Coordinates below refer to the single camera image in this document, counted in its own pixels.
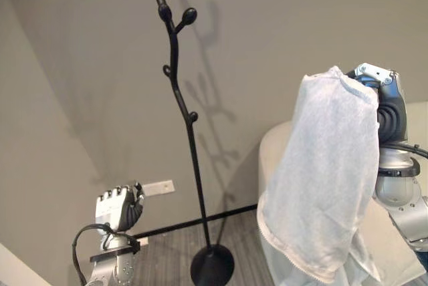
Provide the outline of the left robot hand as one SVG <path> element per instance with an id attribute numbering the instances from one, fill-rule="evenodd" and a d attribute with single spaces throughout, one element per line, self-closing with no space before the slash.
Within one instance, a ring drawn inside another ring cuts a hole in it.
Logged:
<path id="1" fill-rule="evenodd" d="M 144 191 L 139 182 L 131 186 L 115 186 L 97 197 L 96 223 L 108 224 L 116 232 L 126 232 L 141 217 L 143 201 Z"/>

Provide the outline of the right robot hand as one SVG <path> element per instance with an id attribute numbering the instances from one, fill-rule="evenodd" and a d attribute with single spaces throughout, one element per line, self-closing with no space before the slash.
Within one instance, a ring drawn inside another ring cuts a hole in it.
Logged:
<path id="1" fill-rule="evenodd" d="M 392 69 L 362 63 L 346 76 L 377 91 L 379 145 L 407 141 L 407 109 L 399 74 Z"/>

